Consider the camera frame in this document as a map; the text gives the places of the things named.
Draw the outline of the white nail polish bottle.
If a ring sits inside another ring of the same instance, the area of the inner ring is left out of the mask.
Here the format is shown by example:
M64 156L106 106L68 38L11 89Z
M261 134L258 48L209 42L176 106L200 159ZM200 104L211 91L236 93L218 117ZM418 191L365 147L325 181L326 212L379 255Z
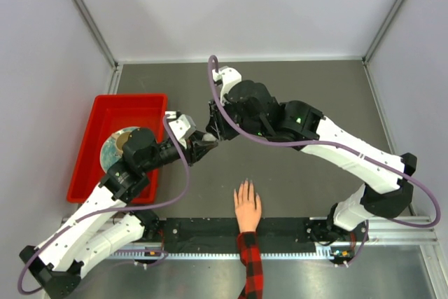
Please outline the white nail polish bottle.
M218 141L218 139L210 133L205 133L202 137L202 140L208 141L208 142L217 142Z

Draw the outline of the red plaid sleeve forearm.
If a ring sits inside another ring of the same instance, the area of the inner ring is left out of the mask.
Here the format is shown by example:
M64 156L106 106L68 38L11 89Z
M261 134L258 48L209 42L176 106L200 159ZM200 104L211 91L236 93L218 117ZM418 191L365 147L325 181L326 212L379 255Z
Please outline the red plaid sleeve forearm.
M246 281L239 298L262 299L264 289L263 264L256 232L243 232L237 237L240 261L246 270Z

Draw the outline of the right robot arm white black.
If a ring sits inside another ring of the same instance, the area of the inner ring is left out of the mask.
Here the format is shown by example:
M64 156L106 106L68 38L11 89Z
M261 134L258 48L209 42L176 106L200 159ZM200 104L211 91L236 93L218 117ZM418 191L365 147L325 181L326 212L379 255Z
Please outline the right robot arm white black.
M259 144L292 148L324 159L358 177L361 187L335 203L323 225L310 237L333 243L372 217L394 220L410 205L417 168L411 153L392 155L345 132L329 117L301 102L279 103L262 83L240 78L211 80L207 129L231 140L242 135Z

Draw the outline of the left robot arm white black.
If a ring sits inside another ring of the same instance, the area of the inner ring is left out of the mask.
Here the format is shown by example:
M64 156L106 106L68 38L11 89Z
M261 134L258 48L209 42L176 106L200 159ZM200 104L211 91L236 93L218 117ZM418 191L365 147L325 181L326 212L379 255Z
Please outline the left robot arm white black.
M149 185L148 173L177 160L189 168L221 139L213 130L198 131L186 116L165 129L169 138L162 142L145 127L124 132L119 159L80 208L47 240L21 250L23 272L29 272L50 298L70 296L92 268L125 245L154 239L159 230L156 206L132 205Z

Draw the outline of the mannequin hand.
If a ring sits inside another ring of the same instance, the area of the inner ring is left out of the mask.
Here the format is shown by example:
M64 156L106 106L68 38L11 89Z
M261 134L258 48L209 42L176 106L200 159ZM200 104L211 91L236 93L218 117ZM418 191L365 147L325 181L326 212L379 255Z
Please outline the mannequin hand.
M262 204L251 181L241 182L233 192L234 212L239 232L255 232L262 217Z

